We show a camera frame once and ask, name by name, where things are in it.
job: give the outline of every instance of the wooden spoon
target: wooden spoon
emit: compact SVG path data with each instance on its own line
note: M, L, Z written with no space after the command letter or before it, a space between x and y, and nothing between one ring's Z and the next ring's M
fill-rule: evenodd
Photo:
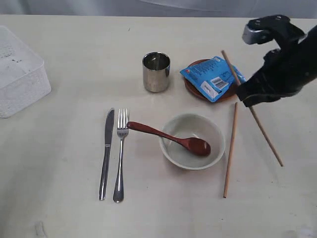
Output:
M195 138L195 137L190 137L186 139L176 138L174 136L171 136L171 135L165 134L164 132L156 130L150 126L147 126L138 122L134 122L134 121L128 122L127 127L131 130L158 135L160 137L164 137L166 139L175 141L176 143L184 146L187 150L189 150L195 155L207 156L210 154L210 151L211 151L210 145L206 141L199 138Z

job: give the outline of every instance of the table knife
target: table knife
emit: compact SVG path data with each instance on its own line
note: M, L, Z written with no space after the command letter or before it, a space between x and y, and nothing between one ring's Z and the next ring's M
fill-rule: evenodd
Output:
M101 173L100 187L99 187L99 200L103 201L106 196L106 186L109 168L109 157L112 140L112 130L114 123L114 108L111 108L108 112L105 125L105 156L103 162L103 169Z

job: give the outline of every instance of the wooden chopstick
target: wooden chopstick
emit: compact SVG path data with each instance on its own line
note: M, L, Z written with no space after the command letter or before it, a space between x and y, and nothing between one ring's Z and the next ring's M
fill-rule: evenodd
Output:
M236 135L237 112L238 112L238 103L235 103L235 105L234 105L233 123L232 123L231 141L230 141L230 149L229 149L229 157L228 157L228 164L227 164L226 182L224 183L224 191L223 191L223 197L224 198L227 197L228 186L229 186L231 158L232 158L232 154L233 154L234 138L235 138L235 135Z
M233 67L232 67L232 64L230 63L230 60L229 60L229 58L228 58L226 52L225 52L224 50L222 50L221 53L222 53L224 59L226 60L228 66L229 66L229 68L230 68L231 73L232 73L233 76L234 76L234 79L235 79L236 84L239 86L239 85L241 84L241 83L240 83L240 80L238 79L238 76L237 76L236 72L234 71L234 69L233 69ZM251 111L251 113L252 113L254 119L256 120L256 123L258 124L258 127L260 128L260 130L261 130L261 132L262 132L264 138L266 139L266 141L267 141L269 147L271 148L273 154L275 155L277 161L279 162L279 164L281 165L281 167L283 167L283 166L284 166L284 165L283 165L283 162L282 162L280 156L278 155L278 153L277 153L277 151L276 151L274 145L272 144L271 140L269 139L267 133L265 132L265 130L264 130L264 128L263 128L263 126L262 126L262 124L261 124L259 118L258 118L258 115L257 115L256 112L254 111L253 107L249 107L249 109L250 109L250 111Z

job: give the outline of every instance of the small plate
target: small plate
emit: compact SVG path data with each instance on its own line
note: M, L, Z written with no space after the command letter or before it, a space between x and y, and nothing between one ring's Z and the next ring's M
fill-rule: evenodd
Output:
M159 138L159 145L165 157L176 166L186 170L203 170L217 163L225 149L225 140L219 127L207 118L196 114L182 114L169 121L163 132L179 138L197 137L209 143L211 153L201 157L190 153L183 146Z
M189 66L196 65L196 64L199 64L199 63L202 63L202 62L205 62L205 61L208 61L208 60L209 60L209 59L201 59L201 60L195 61L195 62L191 63L190 65L188 65L188 67L189 67ZM196 97L198 97L198 98L200 98L200 99L202 99L202 100L204 100L204 101L208 101L208 102L212 103L212 102L209 101L207 98L205 98L204 95L201 94L201 93L195 88L195 86L194 86L191 82L189 82L185 77L183 77L183 78L184 78L185 87L187 88L187 90L188 90L191 94L195 95ZM228 91L225 92L225 94L223 94L222 97L220 97L220 98L216 101L216 103L223 102L223 101L226 101L226 100L228 100L228 99L234 97L234 96L236 95L235 92L236 92L237 87L238 87L238 86L237 86L235 83L231 84L231 86L230 86L230 88L228 89Z

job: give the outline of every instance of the packet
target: packet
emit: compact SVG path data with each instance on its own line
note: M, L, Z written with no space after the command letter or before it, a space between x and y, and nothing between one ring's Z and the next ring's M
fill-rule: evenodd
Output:
M246 79L233 66L241 83ZM209 101L217 101L234 82L234 77L227 62L216 56L210 60L187 67L180 73L189 80Z

